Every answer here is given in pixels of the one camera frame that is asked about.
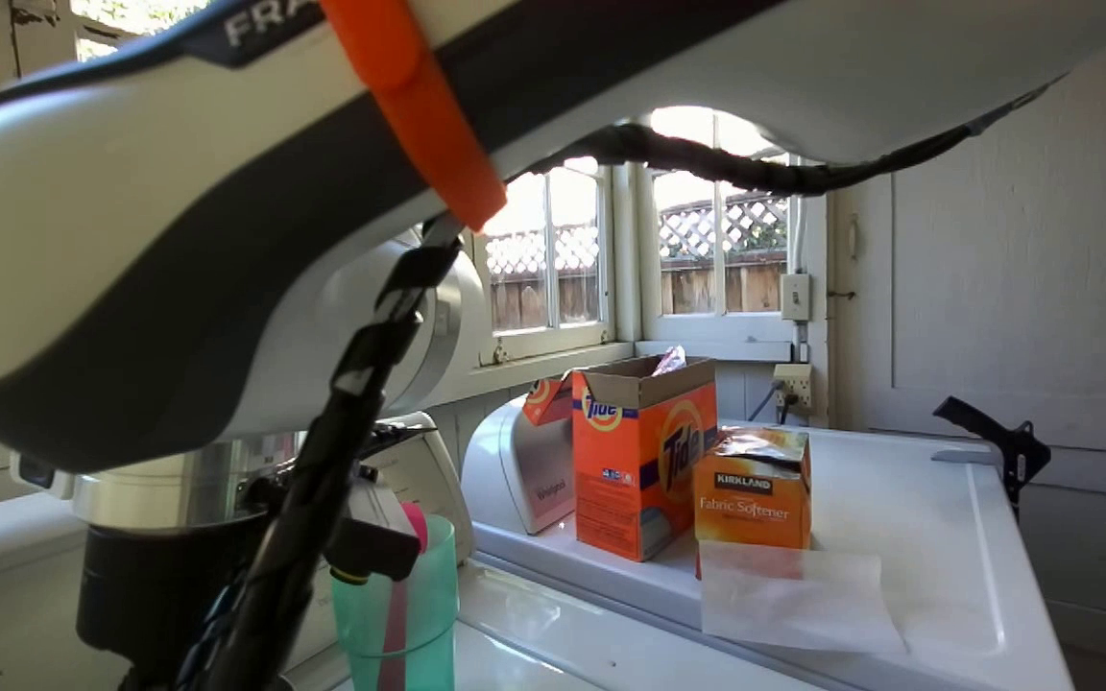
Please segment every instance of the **switch plate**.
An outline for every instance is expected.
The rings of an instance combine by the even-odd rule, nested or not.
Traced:
[[[791,321],[808,321],[811,280],[807,273],[784,274],[780,279],[780,315]]]
[[[775,391],[776,407],[783,407],[787,397],[795,394],[796,402],[790,409],[803,415],[813,411],[813,366],[775,366],[775,380],[784,381],[784,388]]]

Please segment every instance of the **fabric softener box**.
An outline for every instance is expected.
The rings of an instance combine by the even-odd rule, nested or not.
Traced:
[[[716,438],[716,363],[659,357],[572,373],[578,541],[644,561],[693,525],[693,464]]]
[[[695,467],[695,536],[807,549],[808,471],[807,433],[724,428]]]

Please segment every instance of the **plastic bag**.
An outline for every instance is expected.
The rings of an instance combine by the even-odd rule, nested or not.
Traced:
[[[686,349],[681,348],[680,345],[674,345],[672,348],[668,348],[664,353],[662,358],[659,358],[659,364],[655,366],[655,371],[651,373],[651,376],[659,376],[661,374],[676,371],[685,366],[686,366]]]
[[[698,543],[702,634],[817,651],[906,652],[873,555]]]

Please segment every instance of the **teal plastic cup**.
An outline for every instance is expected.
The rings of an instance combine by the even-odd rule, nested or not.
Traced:
[[[335,629],[354,691],[455,688],[455,526],[436,515],[426,524],[429,542],[408,578],[374,574],[363,586],[332,580]]]

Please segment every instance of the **orange velcro strap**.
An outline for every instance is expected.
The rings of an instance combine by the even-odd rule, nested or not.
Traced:
[[[321,0],[347,61],[390,130],[458,220],[480,230],[505,205],[505,186],[463,117],[405,0]]]

